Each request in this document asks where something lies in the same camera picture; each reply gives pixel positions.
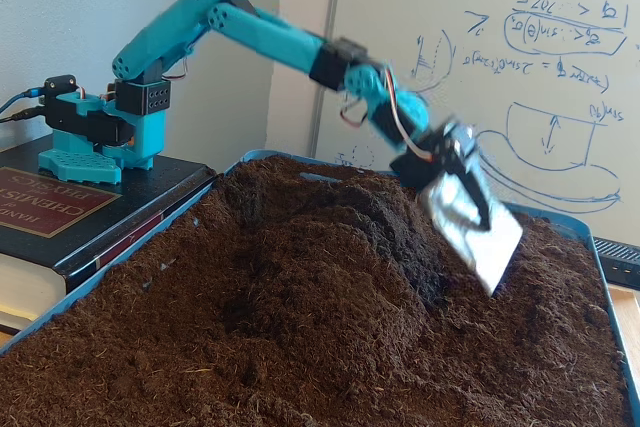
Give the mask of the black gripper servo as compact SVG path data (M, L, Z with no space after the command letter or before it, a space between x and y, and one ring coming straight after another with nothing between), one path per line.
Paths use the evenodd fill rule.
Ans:
M434 228L492 296L523 229L490 189L477 162L470 126L449 121L421 135L390 164L400 182L422 190Z

